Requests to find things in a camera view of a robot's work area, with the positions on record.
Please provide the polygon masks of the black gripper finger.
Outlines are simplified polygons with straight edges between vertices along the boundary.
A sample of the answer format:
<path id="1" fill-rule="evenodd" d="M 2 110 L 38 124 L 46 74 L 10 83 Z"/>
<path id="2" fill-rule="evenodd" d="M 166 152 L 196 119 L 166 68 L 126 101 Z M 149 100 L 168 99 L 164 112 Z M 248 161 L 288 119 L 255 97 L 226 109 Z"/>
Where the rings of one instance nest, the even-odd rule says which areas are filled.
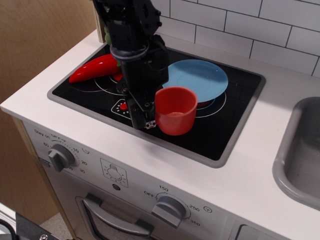
<path id="1" fill-rule="evenodd" d="M 151 129 L 156 126 L 154 101 L 143 102 L 141 107 L 130 94 L 125 95 L 124 99 L 135 129 Z"/>

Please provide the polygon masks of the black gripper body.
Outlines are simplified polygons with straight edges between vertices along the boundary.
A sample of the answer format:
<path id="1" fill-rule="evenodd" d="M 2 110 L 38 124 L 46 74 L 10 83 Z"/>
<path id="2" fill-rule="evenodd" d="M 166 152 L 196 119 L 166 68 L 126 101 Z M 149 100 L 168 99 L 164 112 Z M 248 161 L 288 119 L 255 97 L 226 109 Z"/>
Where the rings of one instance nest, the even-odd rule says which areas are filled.
<path id="1" fill-rule="evenodd" d="M 153 35 L 139 51 L 110 47 L 111 55 L 120 62 L 121 80 L 117 91 L 132 97 L 138 105 L 153 105 L 156 91 L 169 80 L 169 51 L 158 34 Z"/>

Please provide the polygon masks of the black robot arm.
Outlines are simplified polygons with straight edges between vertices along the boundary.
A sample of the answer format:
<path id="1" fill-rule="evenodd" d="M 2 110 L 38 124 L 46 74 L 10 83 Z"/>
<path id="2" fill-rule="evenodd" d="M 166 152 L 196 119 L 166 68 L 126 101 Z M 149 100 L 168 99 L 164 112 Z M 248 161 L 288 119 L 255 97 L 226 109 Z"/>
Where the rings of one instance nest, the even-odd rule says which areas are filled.
<path id="1" fill-rule="evenodd" d="M 156 125 L 155 96 L 168 82 L 169 51 L 160 35 L 161 12 L 149 0 L 95 0 L 106 26 L 110 53 L 120 63 L 123 94 L 135 129 Z"/>

